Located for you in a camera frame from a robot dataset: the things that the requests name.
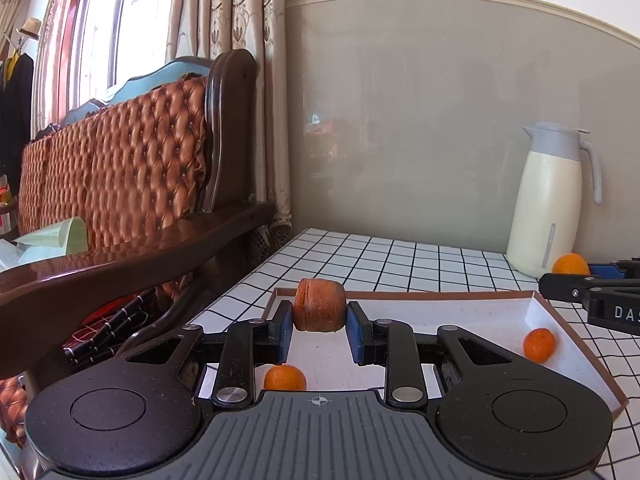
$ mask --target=thermos handle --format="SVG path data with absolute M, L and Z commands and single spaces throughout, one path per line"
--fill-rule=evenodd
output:
M 597 205 L 602 204 L 602 172 L 600 171 L 600 158 L 593 144 L 580 139 L 580 149 L 589 153 L 591 161 L 591 176 L 593 178 L 593 201 Z

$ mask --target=hanging clothes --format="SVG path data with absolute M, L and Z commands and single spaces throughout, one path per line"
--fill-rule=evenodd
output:
M 21 54 L 2 65 L 0 92 L 0 174 L 4 173 L 13 195 L 20 191 L 22 150 L 31 140 L 31 85 L 33 59 Z

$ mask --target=cream-colored thermos jug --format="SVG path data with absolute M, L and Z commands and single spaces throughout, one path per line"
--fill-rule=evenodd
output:
M 586 130 L 554 123 L 524 128 L 532 145 L 520 181 L 507 260 L 539 278 L 563 254 L 573 251 L 580 218 L 582 166 L 579 150 L 591 159 L 593 201 L 602 203 L 600 161 Z

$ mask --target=black circular joint cover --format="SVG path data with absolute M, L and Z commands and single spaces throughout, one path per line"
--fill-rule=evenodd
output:
M 593 466 L 612 430 L 606 403 L 556 373 L 462 381 L 440 401 L 436 424 L 470 462 L 524 478 Z
M 53 384 L 31 402 L 27 437 L 57 469 L 134 474 L 180 453 L 200 429 L 200 407 L 175 373 L 113 361 Z

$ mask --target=white tablecloth with black grid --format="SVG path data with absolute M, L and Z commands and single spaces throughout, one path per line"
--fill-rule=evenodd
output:
M 296 288 L 302 278 L 327 278 L 346 290 L 537 290 L 534 278 L 510 267 L 503 254 L 307 229 L 215 301 L 193 322 L 221 332 L 235 320 L 261 317 L 271 291 Z M 622 387 L 629 405 L 618 417 L 598 473 L 611 480 L 640 478 L 640 341 L 586 324 L 580 304 L 551 302 Z M 209 397 L 210 365 L 200 396 Z

